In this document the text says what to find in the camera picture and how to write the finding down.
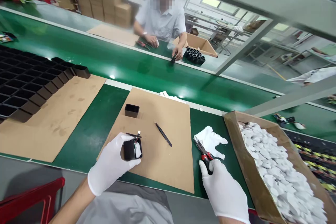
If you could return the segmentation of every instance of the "factory floor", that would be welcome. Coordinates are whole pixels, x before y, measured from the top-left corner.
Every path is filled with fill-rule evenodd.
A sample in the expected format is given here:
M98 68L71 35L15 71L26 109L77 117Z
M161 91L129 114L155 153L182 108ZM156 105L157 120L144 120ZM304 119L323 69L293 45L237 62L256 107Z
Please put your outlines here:
M36 186L49 183L59 177L65 178L65 186L58 192L55 210L68 200L86 174L61 170L31 162L0 157L0 201L22 193ZM175 224L179 223L218 223L210 202L205 199L166 192L168 204ZM40 223L42 202L11 220L10 224ZM251 223L263 223L256 216L251 216Z

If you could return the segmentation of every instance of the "cardboard tray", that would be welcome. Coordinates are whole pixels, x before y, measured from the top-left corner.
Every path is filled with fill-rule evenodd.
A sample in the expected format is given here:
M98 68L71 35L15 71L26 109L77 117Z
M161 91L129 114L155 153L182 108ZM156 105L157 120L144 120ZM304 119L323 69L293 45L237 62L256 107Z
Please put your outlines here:
M324 202L324 210L327 213L326 216L328 218L328 223L333 223L336 220L335 203L329 196L328 192L322 187L315 175L305 165L297 151L292 148L293 144L291 140L278 124L238 111L233 111L224 115L224 121L228 128L233 148L237 155L248 190L250 191L255 209L261 219L271 223L290 223L287 222L278 211L268 188L259 175L254 158L245 148L238 122L240 122L240 124L248 122L258 123L261 128L266 129L268 133L276 137L278 139L278 146L283 146L287 149L287 159L293 163L294 168L298 172L302 173L307 178L307 181L314 192L314 196Z

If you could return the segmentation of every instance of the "person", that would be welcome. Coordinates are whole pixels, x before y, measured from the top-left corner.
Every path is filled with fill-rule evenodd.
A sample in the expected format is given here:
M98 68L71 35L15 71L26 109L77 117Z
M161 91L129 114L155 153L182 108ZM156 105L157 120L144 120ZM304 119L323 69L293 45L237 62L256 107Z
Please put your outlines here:
M159 41L169 42L173 33L179 42L172 57L182 59L182 48L187 41L184 10L175 0L145 0L135 17L134 33L146 39L152 47L159 47Z
M171 216L162 210L159 214L154 215L153 212L160 211L160 209L153 204L144 204L141 209L135 209L134 205L130 206L124 211L124 214L129 217L126 219L120 217L120 213L118 213L119 218L111 216L111 212L116 213L125 209L125 202L113 206L111 205L113 201L109 201L108 204L111 205L111 208L113 207L113 211L106 205L106 197L102 198L103 204L98 203L106 189L125 172L140 164L140 159L124 161L120 156L123 143L131 139L133 139L132 136L119 133L106 145L98 161L90 169L87 178L53 217L50 221L51 224L76 223L79 219L80 223L148 223L148 220L151 223L164 223L162 220L165 220L166 223L173 223ZM203 161L199 161L199 166L204 188L219 222L221 224L249 224L247 197L239 183L227 171L225 165L217 159L212 160L210 162L212 175L208 174Z

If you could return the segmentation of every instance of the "white glove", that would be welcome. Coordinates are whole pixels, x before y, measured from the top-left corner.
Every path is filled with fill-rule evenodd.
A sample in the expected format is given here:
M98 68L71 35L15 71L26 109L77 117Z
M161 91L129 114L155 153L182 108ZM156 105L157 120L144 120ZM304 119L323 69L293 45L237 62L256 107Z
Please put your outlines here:
M123 143L133 138L133 136L119 133L105 146L98 161L91 167L87 175L87 182L94 195L102 194L125 172L140 164L140 159L125 161L120 156Z
M247 197L240 184L233 179L224 164L218 159L210 161L209 175L203 163L199 161L203 185L216 216L232 218L246 224L249 221Z

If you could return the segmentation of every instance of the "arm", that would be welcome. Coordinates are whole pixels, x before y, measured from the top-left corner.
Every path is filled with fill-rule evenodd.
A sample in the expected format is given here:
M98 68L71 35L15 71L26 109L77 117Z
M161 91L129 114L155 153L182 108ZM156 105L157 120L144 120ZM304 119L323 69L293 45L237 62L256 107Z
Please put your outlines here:
M101 195L125 172L140 164L140 159L127 162L120 156L123 143L133 138L133 136L119 133L105 146L98 161L90 169L87 178L78 186L50 223L76 223L85 208L96 196Z
M240 184L233 179L218 159L210 162L209 169L199 161L205 191L220 224L250 224L247 197Z

